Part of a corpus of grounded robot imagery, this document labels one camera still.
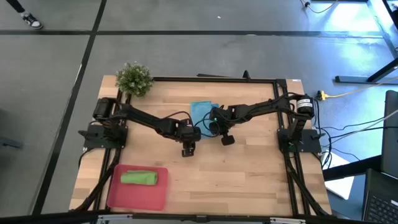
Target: wooden table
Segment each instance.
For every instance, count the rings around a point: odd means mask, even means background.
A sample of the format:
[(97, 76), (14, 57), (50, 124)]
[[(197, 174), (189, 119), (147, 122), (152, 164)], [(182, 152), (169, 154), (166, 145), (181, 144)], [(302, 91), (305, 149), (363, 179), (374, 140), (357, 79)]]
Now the wooden table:
[[(99, 98), (116, 97), (114, 76), (104, 76)], [(303, 93), (300, 80), (287, 80), (288, 91)], [(137, 109), (158, 117), (190, 111), (193, 101), (211, 100), (219, 105), (253, 104), (274, 98), (273, 87), (261, 83), (155, 82), (144, 98), (132, 98)], [(291, 215), (287, 176), (276, 131), (277, 114), (253, 118), (231, 128), (235, 144), (223, 146), (220, 138), (197, 142), (193, 157), (182, 158), (182, 145), (162, 138), (140, 124), (127, 122), (129, 134), (120, 164), (159, 166), (169, 170), (169, 188), (164, 211), (113, 208), (114, 212)], [(93, 150), (82, 160), (70, 208), (76, 208), (98, 182), (103, 149)], [(319, 161), (301, 153), (305, 183), (324, 210), (331, 213)], [(104, 187), (104, 208), (108, 186)], [(296, 186), (298, 209), (302, 210)]]

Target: potted plant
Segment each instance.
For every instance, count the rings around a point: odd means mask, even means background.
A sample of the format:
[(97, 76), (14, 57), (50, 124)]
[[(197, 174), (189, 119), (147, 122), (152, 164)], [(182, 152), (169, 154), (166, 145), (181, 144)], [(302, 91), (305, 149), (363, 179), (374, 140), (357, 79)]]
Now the potted plant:
[(153, 79), (146, 66), (137, 62), (125, 63), (123, 68), (116, 72), (116, 86), (122, 92), (142, 97), (150, 90)]

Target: concrete floor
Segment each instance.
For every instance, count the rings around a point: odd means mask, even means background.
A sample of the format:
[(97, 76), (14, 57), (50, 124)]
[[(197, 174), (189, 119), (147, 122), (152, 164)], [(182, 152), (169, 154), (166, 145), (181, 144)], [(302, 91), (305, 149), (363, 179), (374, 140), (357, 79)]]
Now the concrete floor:
[[(377, 15), (383, 8), (373, 0)], [(21, 1), (46, 29), (91, 30), (100, 0)], [(328, 3), (313, 3), (323, 9)], [(383, 21), (395, 46), (395, 27)], [(0, 30), (28, 29), (6, 2), (0, 2)], [(363, 3), (339, 3), (324, 14), (305, 12), (299, 0), (108, 0), (99, 30), (296, 30), (378, 31)], [(0, 136), (24, 143), (0, 150), (0, 216), (25, 215), (35, 194), (88, 36), (0, 35)], [(375, 38), (278, 37), (229, 35), (97, 36), (73, 110), (57, 169), (44, 206), (45, 213), (68, 209), (85, 129), (103, 75), (124, 62), (138, 61), (153, 75), (195, 76), (197, 73), (241, 77), (296, 78), (314, 95), (355, 90), (361, 85), (333, 82), (336, 75), (369, 76), (393, 59), (385, 41)], [(379, 86), (320, 103), (322, 126), (342, 127), (380, 118), (384, 95), (395, 86)], [(381, 131), (357, 134), (333, 145), (360, 159), (381, 152)], [(353, 162), (354, 158), (340, 154)], [(332, 209), (358, 218), (363, 180), (356, 178), (352, 198), (330, 194)]]

